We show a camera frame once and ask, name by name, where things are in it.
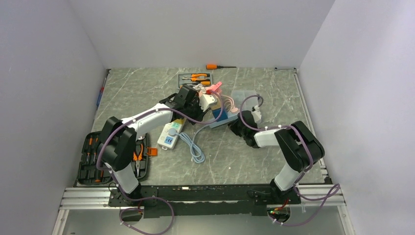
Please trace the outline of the light blue power strip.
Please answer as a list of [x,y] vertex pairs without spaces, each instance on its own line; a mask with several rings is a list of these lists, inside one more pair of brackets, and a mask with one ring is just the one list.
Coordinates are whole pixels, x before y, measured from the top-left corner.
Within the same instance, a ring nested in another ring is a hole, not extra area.
[[216,128],[216,127],[219,127],[219,126],[222,126],[222,125],[227,125],[228,123],[231,123],[231,122],[233,122],[237,119],[238,119],[238,114],[232,114],[232,116],[228,116],[227,119],[224,119],[224,120],[221,120],[221,121],[216,121],[212,124],[209,124],[208,127],[213,129],[213,128]]

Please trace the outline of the clear plastic screw box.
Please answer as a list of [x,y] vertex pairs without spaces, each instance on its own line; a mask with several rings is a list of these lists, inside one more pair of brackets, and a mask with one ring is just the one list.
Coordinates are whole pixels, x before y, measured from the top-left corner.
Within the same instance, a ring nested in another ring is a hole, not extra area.
[[255,90],[233,90],[231,92],[231,97],[234,100],[235,106],[240,109],[240,111],[251,111],[254,106],[259,105],[257,97],[249,98],[243,105],[241,103],[246,97],[256,94],[257,92]]

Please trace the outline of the grey tool tray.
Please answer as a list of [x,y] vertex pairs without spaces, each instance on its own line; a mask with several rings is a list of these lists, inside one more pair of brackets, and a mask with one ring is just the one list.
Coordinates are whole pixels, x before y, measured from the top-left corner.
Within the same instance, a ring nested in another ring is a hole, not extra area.
[[183,85],[196,86],[201,84],[208,87],[213,84],[213,78],[210,73],[179,73],[178,74],[178,88]]

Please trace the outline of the white power strip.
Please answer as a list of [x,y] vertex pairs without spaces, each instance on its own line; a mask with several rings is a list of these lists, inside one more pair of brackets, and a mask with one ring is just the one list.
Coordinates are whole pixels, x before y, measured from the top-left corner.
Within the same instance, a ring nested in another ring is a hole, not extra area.
[[186,119],[176,119],[168,124],[166,124],[158,138],[157,144],[163,150],[172,150],[174,149],[177,140],[179,139],[179,134],[181,133]]

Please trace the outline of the black tool case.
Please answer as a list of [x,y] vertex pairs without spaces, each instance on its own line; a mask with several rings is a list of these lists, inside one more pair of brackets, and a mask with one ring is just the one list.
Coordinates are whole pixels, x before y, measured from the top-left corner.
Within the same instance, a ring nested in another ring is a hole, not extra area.
[[[102,186],[110,183],[113,179],[107,170],[99,170],[96,168],[98,153],[102,149],[104,141],[99,139],[101,132],[91,132],[86,135],[81,150],[81,159],[78,166],[77,177],[74,183],[75,187],[79,186]],[[121,170],[128,166],[135,177],[141,181],[146,178],[149,170],[149,161],[151,157],[158,155],[157,148],[150,146],[149,135],[139,137],[133,144],[132,140],[124,141],[127,148],[125,150],[116,151],[115,144],[118,143],[119,136],[115,136],[113,140],[106,146],[102,155],[102,166],[112,167]],[[136,176],[135,162],[133,161],[133,153],[136,145],[144,145],[143,160],[140,162],[140,174]]]

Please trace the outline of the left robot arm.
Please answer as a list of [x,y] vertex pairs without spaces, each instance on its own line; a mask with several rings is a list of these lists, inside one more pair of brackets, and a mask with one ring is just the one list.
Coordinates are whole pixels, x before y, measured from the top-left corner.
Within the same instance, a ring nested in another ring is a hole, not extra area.
[[141,185],[131,167],[137,138],[180,118],[200,123],[203,116],[199,92],[183,85],[177,93],[142,113],[123,119],[110,117],[96,143],[96,168],[110,173],[122,191],[121,199],[133,206],[141,197]]

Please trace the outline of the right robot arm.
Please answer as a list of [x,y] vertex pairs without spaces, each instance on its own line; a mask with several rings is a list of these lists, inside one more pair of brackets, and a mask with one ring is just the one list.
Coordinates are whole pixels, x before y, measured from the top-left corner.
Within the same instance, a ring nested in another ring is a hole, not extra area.
[[272,188],[269,191],[270,198],[275,203],[282,203],[287,199],[289,190],[325,156],[324,147],[302,121],[276,128],[259,129],[253,114],[242,111],[228,127],[252,148],[280,148],[285,165],[270,182]]

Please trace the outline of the pink round socket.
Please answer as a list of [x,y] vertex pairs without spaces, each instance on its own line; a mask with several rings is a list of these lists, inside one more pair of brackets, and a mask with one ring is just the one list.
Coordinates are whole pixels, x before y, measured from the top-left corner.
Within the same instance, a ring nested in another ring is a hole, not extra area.
[[217,82],[216,84],[211,85],[210,87],[206,88],[206,94],[215,95],[217,97],[220,97],[222,94],[222,82]]

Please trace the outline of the dark blue cube adapter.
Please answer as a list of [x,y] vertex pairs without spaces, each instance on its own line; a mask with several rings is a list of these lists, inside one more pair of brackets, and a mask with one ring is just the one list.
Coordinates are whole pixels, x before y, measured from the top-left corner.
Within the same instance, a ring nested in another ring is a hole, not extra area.
[[215,110],[211,110],[211,111],[212,111],[212,114],[213,114],[216,122],[220,122],[220,121],[226,120],[228,118],[228,113],[227,113],[226,109],[224,109],[224,108],[223,109],[219,108],[219,109],[215,109]]

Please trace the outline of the orange pliers in case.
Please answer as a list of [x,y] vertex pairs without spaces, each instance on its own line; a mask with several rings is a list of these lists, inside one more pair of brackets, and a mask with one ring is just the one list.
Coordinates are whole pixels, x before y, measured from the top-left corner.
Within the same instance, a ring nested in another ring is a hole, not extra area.
[[136,169],[136,176],[138,177],[140,174],[140,162],[143,160],[143,149],[144,145],[141,143],[140,145],[136,145],[136,148],[133,153],[133,161],[135,162],[135,169]]

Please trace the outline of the blue red pen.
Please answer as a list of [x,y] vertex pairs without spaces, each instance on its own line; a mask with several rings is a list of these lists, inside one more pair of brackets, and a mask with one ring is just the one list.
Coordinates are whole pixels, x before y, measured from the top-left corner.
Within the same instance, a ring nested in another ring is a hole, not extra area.
[[96,107],[97,108],[99,107],[101,99],[102,99],[102,95],[103,95],[103,92],[104,92],[104,89],[105,89],[106,80],[107,80],[107,78],[105,78],[103,80],[102,86],[101,86],[101,88],[99,90],[99,93],[98,93],[98,97],[97,97],[97,101],[96,101]]

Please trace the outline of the orange handled screwdriver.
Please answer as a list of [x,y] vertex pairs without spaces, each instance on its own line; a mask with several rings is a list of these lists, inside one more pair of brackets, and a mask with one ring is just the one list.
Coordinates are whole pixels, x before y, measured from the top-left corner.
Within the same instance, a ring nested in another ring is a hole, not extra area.
[[218,70],[218,69],[233,69],[236,68],[235,66],[221,66],[221,65],[216,65],[216,64],[207,64],[205,66],[205,68],[207,70]]

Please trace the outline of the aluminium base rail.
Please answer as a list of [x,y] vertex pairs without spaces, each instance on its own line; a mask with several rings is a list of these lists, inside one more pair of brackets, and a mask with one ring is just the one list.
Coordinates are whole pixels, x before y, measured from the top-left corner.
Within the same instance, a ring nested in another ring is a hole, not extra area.
[[249,213],[267,215],[267,210],[288,209],[299,206],[333,206],[338,210],[343,230],[355,234],[349,218],[346,201],[339,188],[333,185],[299,185],[285,195],[274,197],[266,184],[201,185],[201,186],[143,186],[144,202],[132,202],[124,198],[115,187],[67,188],[61,200],[53,234],[62,235],[71,210],[122,210],[140,206],[147,218],[170,215],[168,205],[158,202],[163,198],[173,206],[175,216]]

